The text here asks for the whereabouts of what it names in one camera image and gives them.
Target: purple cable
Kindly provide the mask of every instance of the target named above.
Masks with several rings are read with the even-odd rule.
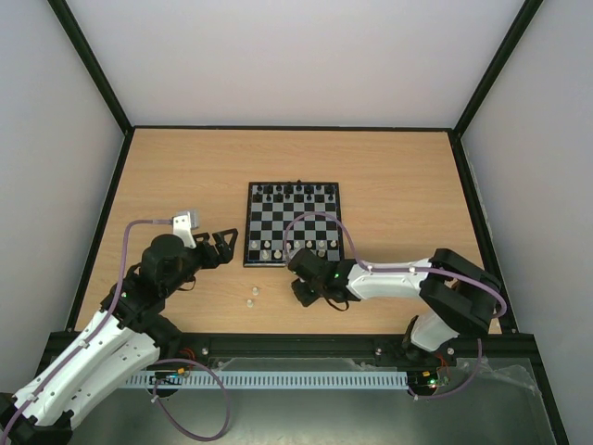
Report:
[[[123,275],[125,274],[126,269],[126,256],[128,255],[128,238],[130,237],[130,229],[132,229],[132,227],[134,227],[137,224],[171,224],[171,220],[136,220],[130,222],[126,226],[126,230],[123,233],[123,246],[121,248],[120,274],[118,276],[118,283],[116,285],[115,294],[113,294],[114,298],[111,301],[111,306],[109,306],[106,316],[103,318],[103,320],[101,320],[101,323],[99,323],[96,329],[87,338],[84,339],[86,343],[89,343],[101,332],[103,327],[105,327],[105,325],[109,321],[110,315],[115,311],[115,308],[118,305],[118,301],[120,300],[121,295],[121,287],[123,286]],[[34,390],[32,395],[34,397],[39,396],[39,394],[43,392],[47,384],[51,382],[52,379],[62,370],[62,368],[66,366],[81,350],[81,346],[77,346],[74,350],[72,350],[72,352],[68,354],[64,360],[58,363],[56,365],[56,368],[47,375],[44,381],[42,381],[37,387],[37,389]],[[2,437],[0,438],[0,445],[6,445],[6,441],[8,440],[8,433],[10,432],[14,424],[17,422],[17,419],[20,417],[20,415],[23,414],[25,410],[27,410],[27,408],[29,408],[29,405],[31,405],[31,403],[32,402],[30,400],[26,400],[10,418],[10,420],[6,424],[4,433],[2,433]]]
[[[325,213],[324,211],[310,211],[308,213],[303,213],[302,215],[297,216],[290,224],[288,224],[286,226],[286,230],[284,230],[282,245],[284,247],[284,257],[287,259],[287,262],[288,262],[288,259],[290,258],[288,255],[288,233],[290,232],[290,230],[293,228],[293,226],[295,225],[295,223],[297,221],[303,220],[303,219],[307,218],[308,216],[322,216],[323,218],[332,220],[334,223],[336,223],[340,227],[340,229],[342,229],[342,232],[344,233],[344,235],[346,235],[348,244],[350,245],[350,250],[352,250],[352,255],[354,256],[356,263],[363,270],[365,270],[367,272],[372,272],[372,273],[381,273],[381,272],[407,273],[407,272],[410,272],[409,267],[384,267],[384,268],[377,267],[377,268],[375,268],[372,264],[362,261],[359,257],[358,252],[356,251],[356,248],[354,247],[354,241],[352,241],[352,237],[350,236],[350,233],[348,232],[348,230],[344,226],[344,224],[340,220],[338,220],[334,215]],[[472,285],[472,286],[478,287],[479,289],[484,290],[485,292],[490,294],[492,297],[494,297],[496,299],[496,301],[500,304],[500,310],[497,311],[493,315],[494,318],[501,317],[507,311],[507,302],[504,300],[504,298],[492,287],[486,286],[484,283],[480,283],[477,280],[473,280],[472,278],[469,278],[465,275],[461,275],[460,273],[445,271],[443,269],[436,269],[434,267],[416,267],[415,272],[417,272],[417,273],[418,272],[435,273],[437,275],[443,275],[443,276],[447,276],[449,278],[455,278],[459,281],[462,281],[463,283],[467,283],[468,285]]]
[[[445,394],[435,394],[433,396],[418,396],[412,390],[412,388],[408,388],[408,392],[411,396],[414,396],[414,400],[418,401],[433,401],[435,399],[444,399],[445,397],[452,396],[453,394],[457,394],[458,392],[462,391],[463,389],[467,388],[467,386],[472,382],[473,378],[477,376],[478,370],[480,369],[480,362],[482,361],[482,340],[478,338],[478,362],[475,364],[475,368],[473,369],[472,373],[467,380],[465,380],[461,385],[456,387],[455,389],[446,392]]]
[[[173,416],[170,415],[169,411],[167,411],[167,408],[165,408],[165,405],[163,405],[162,401],[160,401],[160,398],[157,395],[157,388],[158,388],[158,385],[162,382],[162,380],[159,380],[155,384],[155,387],[152,388],[152,395],[155,397],[153,399],[153,401],[158,405],[158,407],[161,410],[163,410],[163,413],[167,416],[167,418],[169,419],[169,421],[171,422],[171,424],[173,426],[175,426],[175,428],[180,433],[184,434],[189,439],[197,440],[197,441],[200,441],[200,442],[212,442],[212,441],[218,440],[222,436],[224,436],[224,434],[226,433],[226,429],[229,427],[229,422],[231,422],[231,397],[229,396],[228,389],[225,388],[224,385],[222,384],[221,379],[214,373],[214,371],[212,371],[211,369],[207,368],[207,366],[204,366],[203,364],[198,363],[198,362],[194,362],[192,360],[186,360],[186,359],[165,359],[165,360],[159,360],[158,362],[155,362],[155,364],[164,364],[164,363],[187,363],[187,364],[191,364],[193,366],[197,366],[200,369],[203,369],[208,374],[210,374],[212,376],[212,378],[214,378],[214,380],[216,380],[216,383],[219,384],[219,387],[221,387],[221,389],[222,389],[222,395],[224,396],[224,399],[226,400],[226,417],[224,418],[224,425],[222,425],[221,430],[218,433],[216,433],[214,436],[210,437],[210,438],[205,438],[203,436],[198,436],[197,434],[191,433],[190,431],[186,430],[181,425],[179,425],[179,423],[177,423],[177,421],[175,419],[173,419]]]

